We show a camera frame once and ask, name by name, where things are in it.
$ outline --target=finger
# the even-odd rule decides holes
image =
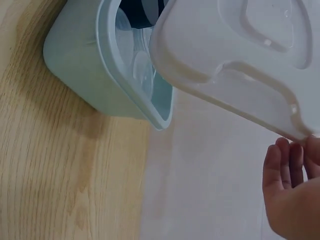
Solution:
[[[267,204],[284,189],[281,179],[281,152],[277,145],[271,145],[263,164],[262,191]]]
[[[304,149],[298,143],[290,145],[290,176],[293,188],[304,182],[304,174],[302,171],[304,165]]]
[[[305,154],[311,161],[320,166],[320,138],[308,137],[305,143]]]
[[[290,145],[287,139],[281,137],[276,142],[275,145],[278,146],[281,152],[281,164],[280,164],[280,173],[281,180],[284,189],[291,188],[291,178],[290,178],[290,168],[289,168],[289,154],[290,154]]]

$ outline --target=wood grain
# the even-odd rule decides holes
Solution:
[[[0,239],[139,239],[149,125],[106,117],[45,67],[64,0],[0,0]]]

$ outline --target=hand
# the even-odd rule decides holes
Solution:
[[[288,240],[319,240],[320,138],[308,138],[304,147],[285,138],[271,145],[264,160],[262,190],[273,231]]]

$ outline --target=plastic container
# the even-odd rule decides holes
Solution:
[[[320,134],[320,5],[170,0],[149,45],[173,86],[294,141]]]
[[[46,37],[45,63],[98,111],[147,119],[165,129],[172,118],[173,87],[157,73],[146,75],[144,81],[154,86],[151,97],[134,79],[135,40],[126,15],[118,10],[120,2],[68,0]]]

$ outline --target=lid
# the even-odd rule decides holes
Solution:
[[[320,4],[170,0],[150,56],[173,86],[291,140],[320,133]]]

